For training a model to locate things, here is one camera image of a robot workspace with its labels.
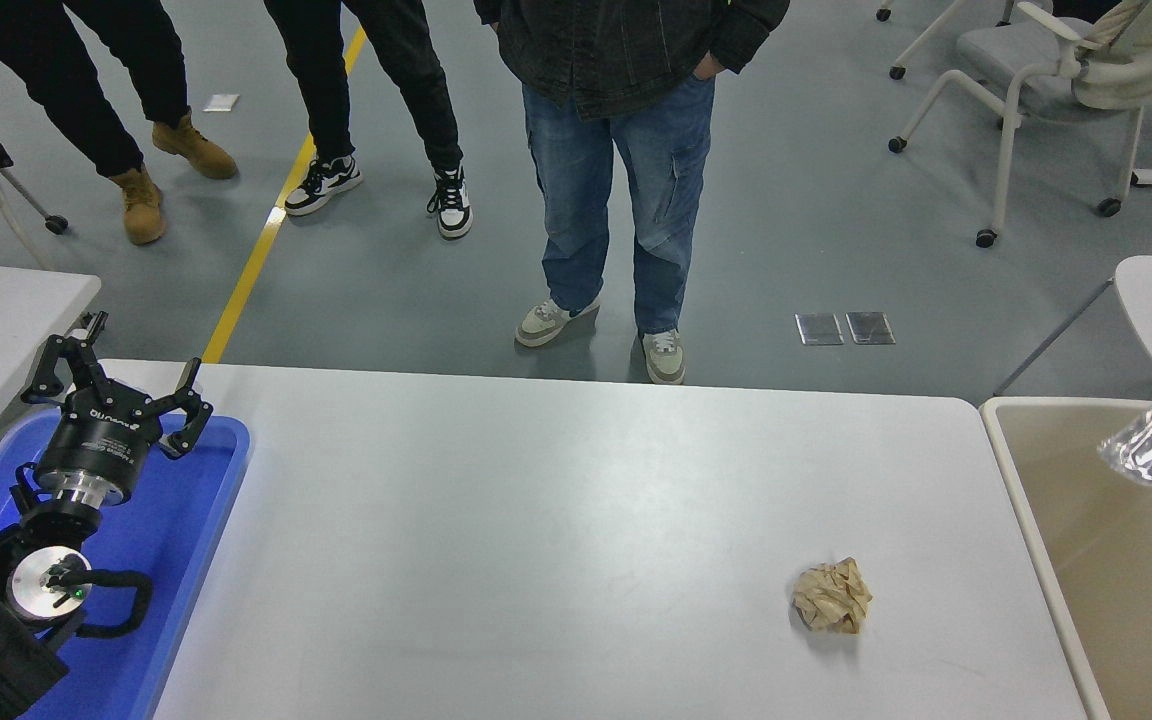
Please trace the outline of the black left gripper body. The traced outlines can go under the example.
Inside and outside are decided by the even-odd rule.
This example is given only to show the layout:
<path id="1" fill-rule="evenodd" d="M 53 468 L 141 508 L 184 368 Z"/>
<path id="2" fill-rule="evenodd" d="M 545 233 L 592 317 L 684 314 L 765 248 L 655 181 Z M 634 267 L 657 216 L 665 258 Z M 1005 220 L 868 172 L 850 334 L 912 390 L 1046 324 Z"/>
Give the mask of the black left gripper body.
<path id="1" fill-rule="evenodd" d="M 118 389 L 113 397 L 114 404 L 106 404 L 94 389 L 77 389 L 65 397 L 61 419 L 35 468 L 38 487 L 56 493 L 65 478 L 86 473 L 119 493 L 134 492 L 147 450 L 162 435 L 162 427 L 156 415 L 147 414 L 151 397 L 146 393 Z"/>

